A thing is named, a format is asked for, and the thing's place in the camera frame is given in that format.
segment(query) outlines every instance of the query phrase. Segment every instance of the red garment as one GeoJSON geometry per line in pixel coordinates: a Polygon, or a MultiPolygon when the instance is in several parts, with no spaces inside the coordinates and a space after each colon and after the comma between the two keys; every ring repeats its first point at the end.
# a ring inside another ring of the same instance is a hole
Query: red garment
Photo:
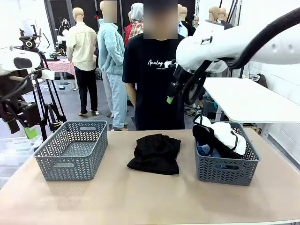
{"type": "Polygon", "coordinates": [[[124,42],[125,45],[127,45],[128,43],[131,30],[132,30],[132,23],[129,24],[127,27],[125,27],[125,42],[124,42]]]}

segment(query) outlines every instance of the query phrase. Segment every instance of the gray plastic basket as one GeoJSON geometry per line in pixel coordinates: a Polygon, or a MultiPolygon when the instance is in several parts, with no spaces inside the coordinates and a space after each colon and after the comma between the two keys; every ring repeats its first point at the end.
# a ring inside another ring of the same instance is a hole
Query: gray plastic basket
{"type": "Polygon", "coordinates": [[[249,186],[260,159],[243,127],[239,123],[228,123],[235,133],[246,139],[246,153],[241,159],[206,157],[199,155],[195,144],[197,178],[205,182],[249,186]]]}
{"type": "Polygon", "coordinates": [[[65,122],[34,153],[45,180],[91,180],[105,153],[106,121],[65,122]]]}

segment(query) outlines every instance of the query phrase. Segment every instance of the checkered tablecloth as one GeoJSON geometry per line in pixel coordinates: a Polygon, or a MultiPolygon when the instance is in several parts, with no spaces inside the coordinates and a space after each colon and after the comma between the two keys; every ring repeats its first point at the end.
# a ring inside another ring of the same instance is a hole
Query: checkered tablecloth
{"type": "Polygon", "coordinates": [[[56,62],[47,62],[48,67],[54,72],[69,73],[75,76],[75,68],[73,63],[67,59],[59,60],[56,62]]]}

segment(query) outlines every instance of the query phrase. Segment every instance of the man in black t-shirt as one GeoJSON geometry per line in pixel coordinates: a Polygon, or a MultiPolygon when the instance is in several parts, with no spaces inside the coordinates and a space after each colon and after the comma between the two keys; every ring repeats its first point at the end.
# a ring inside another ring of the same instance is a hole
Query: man in black t-shirt
{"type": "Polygon", "coordinates": [[[123,82],[135,107],[136,129],[184,129],[181,94],[177,94],[171,104],[167,103],[167,90],[170,83],[175,82],[175,68],[165,67],[165,63],[176,58],[177,46],[184,38],[177,34],[177,3],[161,0],[148,5],[145,1],[144,7],[147,9],[145,18],[151,18],[151,27],[155,29],[147,29],[145,19],[145,33],[129,41],[123,65],[123,82]]]}

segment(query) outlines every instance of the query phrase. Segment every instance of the light blue pants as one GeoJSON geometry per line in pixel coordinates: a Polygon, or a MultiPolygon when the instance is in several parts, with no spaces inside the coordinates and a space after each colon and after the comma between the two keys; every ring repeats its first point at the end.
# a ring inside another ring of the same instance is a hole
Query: light blue pants
{"type": "Polygon", "coordinates": [[[127,113],[127,93],[125,83],[122,81],[122,75],[107,73],[107,77],[112,89],[112,105],[114,114],[112,126],[114,128],[123,128],[127,113]]]}

